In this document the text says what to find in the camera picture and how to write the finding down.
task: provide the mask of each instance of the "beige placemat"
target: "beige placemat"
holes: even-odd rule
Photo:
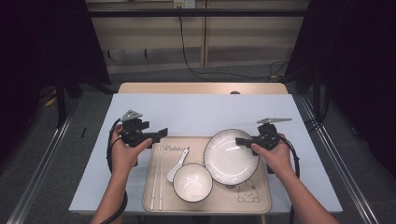
[[[204,165],[205,147],[210,137],[165,137],[163,138],[163,151],[158,152],[161,144],[154,144],[151,151],[148,177],[145,186],[143,205],[148,211],[169,213],[210,213],[210,214],[264,214],[271,207],[271,199],[265,178],[265,169],[262,162],[254,175],[246,182],[226,188],[215,180],[213,189],[204,200],[198,203],[188,203],[180,199],[166,178],[168,172],[176,165],[185,148],[190,150],[183,164],[198,163]],[[163,183],[161,185],[161,163],[163,164]],[[154,176],[157,170],[157,183],[151,210]],[[160,194],[162,188],[163,204],[160,210]]]

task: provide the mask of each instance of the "ceramic spoon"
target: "ceramic spoon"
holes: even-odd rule
[[[180,167],[183,165],[184,159],[186,159],[187,154],[189,154],[188,149],[184,149],[183,154],[181,154],[180,160],[176,163],[175,167],[172,168],[172,170],[169,171],[168,175],[166,176],[170,182],[173,182],[173,178],[175,176],[175,173]]]

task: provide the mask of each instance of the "dark backdrop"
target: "dark backdrop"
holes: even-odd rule
[[[298,78],[305,91],[319,71],[330,96],[396,176],[396,3],[311,0],[310,10],[324,8],[334,12],[305,18],[288,74],[313,67]]]
[[[0,162],[23,134],[43,87],[60,77],[79,97],[82,80],[109,83],[87,11],[84,0],[0,2]]]

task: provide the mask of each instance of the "white bowl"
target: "white bowl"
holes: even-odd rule
[[[195,203],[209,195],[213,180],[204,166],[194,163],[177,170],[173,185],[178,197],[186,202]]]

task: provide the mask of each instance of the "black controller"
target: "black controller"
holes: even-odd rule
[[[168,135],[167,128],[157,133],[143,133],[142,130],[149,127],[149,122],[142,122],[141,119],[138,119],[141,116],[141,114],[130,110],[122,117],[121,139],[125,144],[130,147],[137,147],[148,138],[152,138],[152,144],[159,143],[161,138]]]
[[[251,148],[251,144],[255,143],[261,147],[264,147],[267,150],[274,149],[279,142],[279,135],[277,134],[276,127],[271,123],[264,123],[263,125],[257,128],[259,130],[259,136],[252,136],[252,139],[246,138],[235,138],[235,143],[238,146],[245,146],[247,148]],[[258,156],[257,152],[252,150],[253,155]],[[268,174],[273,174],[274,171],[271,170],[269,166],[267,166]]]

